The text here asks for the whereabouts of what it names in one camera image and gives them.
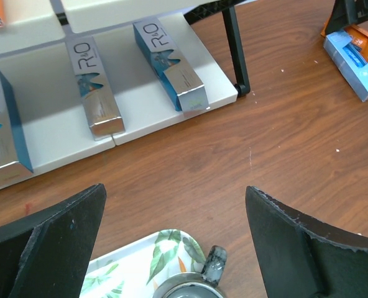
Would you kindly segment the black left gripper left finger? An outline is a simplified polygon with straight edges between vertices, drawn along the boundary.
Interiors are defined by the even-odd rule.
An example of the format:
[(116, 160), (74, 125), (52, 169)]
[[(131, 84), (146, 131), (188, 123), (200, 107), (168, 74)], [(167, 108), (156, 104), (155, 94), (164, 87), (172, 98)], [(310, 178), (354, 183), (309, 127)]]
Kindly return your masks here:
[(79, 297), (106, 203), (103, 184), (0, 227), (0, 297)]

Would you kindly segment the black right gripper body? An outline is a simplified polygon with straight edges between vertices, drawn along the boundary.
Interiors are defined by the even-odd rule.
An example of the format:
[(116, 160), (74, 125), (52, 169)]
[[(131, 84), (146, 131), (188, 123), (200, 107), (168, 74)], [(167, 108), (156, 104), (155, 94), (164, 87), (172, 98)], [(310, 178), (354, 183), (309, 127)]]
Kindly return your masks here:
[(335, 0), (325, 34), (368, 21), (368, 0)]

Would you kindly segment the metallic blue toothpaste box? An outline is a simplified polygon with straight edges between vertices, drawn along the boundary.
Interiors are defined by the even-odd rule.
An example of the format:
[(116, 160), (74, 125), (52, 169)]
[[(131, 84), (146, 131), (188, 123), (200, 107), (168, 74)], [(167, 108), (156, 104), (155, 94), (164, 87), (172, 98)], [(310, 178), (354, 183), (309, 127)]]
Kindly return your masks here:
[(174, 108), (189, 113), (209, 108), (205, 84), (182, 51), (154, 18), (133, 23), (138, 47), (162, 83)]

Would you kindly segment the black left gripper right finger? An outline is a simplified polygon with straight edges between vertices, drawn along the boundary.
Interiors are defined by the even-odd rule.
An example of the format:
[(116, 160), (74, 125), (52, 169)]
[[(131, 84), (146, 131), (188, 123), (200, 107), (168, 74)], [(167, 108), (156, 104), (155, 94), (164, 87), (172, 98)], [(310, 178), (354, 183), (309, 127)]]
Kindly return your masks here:
[(268, 297), (368, 297), (368, 237), (246, 189), (246, 211)]

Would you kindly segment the silver blue toothpaste box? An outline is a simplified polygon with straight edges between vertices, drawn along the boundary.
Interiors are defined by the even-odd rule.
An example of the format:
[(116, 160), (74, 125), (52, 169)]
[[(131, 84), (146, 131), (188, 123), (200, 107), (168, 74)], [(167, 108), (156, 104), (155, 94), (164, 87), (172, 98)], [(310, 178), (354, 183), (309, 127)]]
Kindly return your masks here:
[(0, 71), (0, 187), (33, 172), (14, 90)]
[(125, 132), (94, 38), (74, 38), (66, 41), (65, 45), (93, 138), (101, 140)]

